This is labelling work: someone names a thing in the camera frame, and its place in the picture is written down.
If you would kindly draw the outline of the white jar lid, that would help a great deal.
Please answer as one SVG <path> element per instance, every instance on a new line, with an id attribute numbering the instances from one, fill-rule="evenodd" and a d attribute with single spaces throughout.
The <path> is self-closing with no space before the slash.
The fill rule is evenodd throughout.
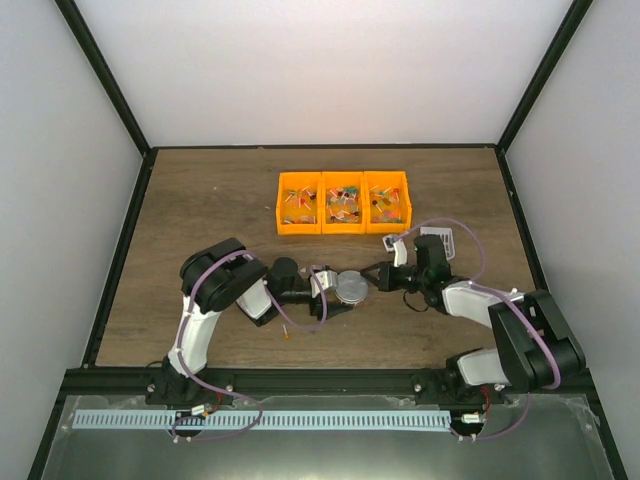
<path id="1" fill-rule="evenodd" d="M 368 283 L 364 277 L 355 270 L 347 270 L 338 274 L 336 298 L 347 305 L 357 305 L 364 301 L 368 295 Z"/>

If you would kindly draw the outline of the white slotted scoop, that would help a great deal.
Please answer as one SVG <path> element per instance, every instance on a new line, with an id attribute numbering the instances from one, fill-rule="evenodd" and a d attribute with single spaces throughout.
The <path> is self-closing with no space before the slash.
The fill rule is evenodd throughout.
<path id="1" fill-rule="evenodd" d="M 437 235 L 443 243 L 446 259 L 452 260 L 455 258 L 455 242 L 451 228 L 423 226 L 419 232 L 421 235 Z"/>

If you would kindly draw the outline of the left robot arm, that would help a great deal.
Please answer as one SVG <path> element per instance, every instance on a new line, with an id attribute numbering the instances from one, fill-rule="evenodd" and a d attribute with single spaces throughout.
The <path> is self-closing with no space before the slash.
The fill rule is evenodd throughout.
<path id="1" fill-rule="evenodd" d="M 319 323 L 348 312 L 351 305 L 331 302 L 338 274 L 316 267 L 304 278 L 290 257 L 267 266 L 232 237 L 189 257 L 180 269 L 183 312 L 174 344 L 163 361 L 171 372 L 170 393 L 181 403 L 196 402 L 204 392 L 198 374 L 207 365 L 207 352 L 221 314 L 237 306 L 262 327 L 282 313 L 285 305 L 303 305 Z"/>

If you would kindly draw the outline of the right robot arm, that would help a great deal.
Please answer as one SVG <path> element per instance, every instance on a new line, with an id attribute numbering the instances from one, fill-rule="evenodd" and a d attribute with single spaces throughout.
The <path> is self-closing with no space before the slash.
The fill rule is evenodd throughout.
<path id="1" fill-rule="evenodd" d="M 471 320 L 493 333 L 493 349 L 447 361 L 444 389 L 451 400 L 468 402 L 491 384 L 520 392 L 557 389 L 586 369 L 583 349 L 548 291 L 500 291 L 453 274 L 437 234 L 414 239 L 414 265 L 408 263 L 403 240 L 390 235 L 384 243 L 394 259 L 360 271 L 370 284 L 381 292 L 418 293 L 428 309 Z"/>

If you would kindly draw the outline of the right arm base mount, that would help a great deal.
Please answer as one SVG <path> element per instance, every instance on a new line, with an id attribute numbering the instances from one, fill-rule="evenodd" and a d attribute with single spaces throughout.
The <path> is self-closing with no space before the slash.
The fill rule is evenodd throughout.
<path id="1" fill-rule="evenodd" d="M 487 386 L 468 386 L 461 376 L 446 368 L 425 368 L 410 376 L 416 402 L 437 405 L 481 405 L 500 403 L 499 394 Z"/>

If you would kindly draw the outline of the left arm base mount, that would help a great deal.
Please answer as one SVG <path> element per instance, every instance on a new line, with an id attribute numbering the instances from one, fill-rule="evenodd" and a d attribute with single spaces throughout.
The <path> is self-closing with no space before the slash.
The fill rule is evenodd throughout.
<path id="1" fill-rule="evenodd" d="M 145 366 L 148 374 L 148 405 L 187 407 L 202 403 L 215 403 L 218 394 L 206 389 L 190 377 L 176 373 L 169 365 L 156 361 Z M 197 378 L 225 390 L 233 386 L 235 371 L 228 368 L 205 367 L 195 374 Z"/>

